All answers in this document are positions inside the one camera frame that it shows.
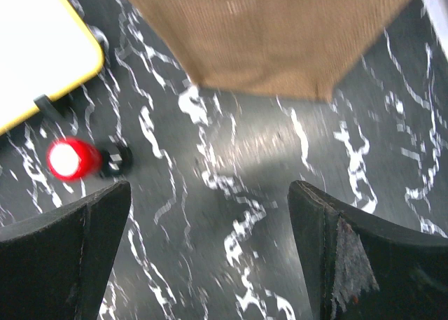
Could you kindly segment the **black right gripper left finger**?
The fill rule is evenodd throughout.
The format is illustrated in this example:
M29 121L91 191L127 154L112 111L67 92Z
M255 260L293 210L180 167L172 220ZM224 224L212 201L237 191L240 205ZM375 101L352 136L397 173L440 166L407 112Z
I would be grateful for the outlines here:
M2 319L96 319L131 205L119 181L1 228Z

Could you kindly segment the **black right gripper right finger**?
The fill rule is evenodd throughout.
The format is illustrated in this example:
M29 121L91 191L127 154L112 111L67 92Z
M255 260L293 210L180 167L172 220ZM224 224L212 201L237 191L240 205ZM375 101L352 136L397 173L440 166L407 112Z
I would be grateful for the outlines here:
M315 319L446 319L447 240L396 225L306 181L288 190Z

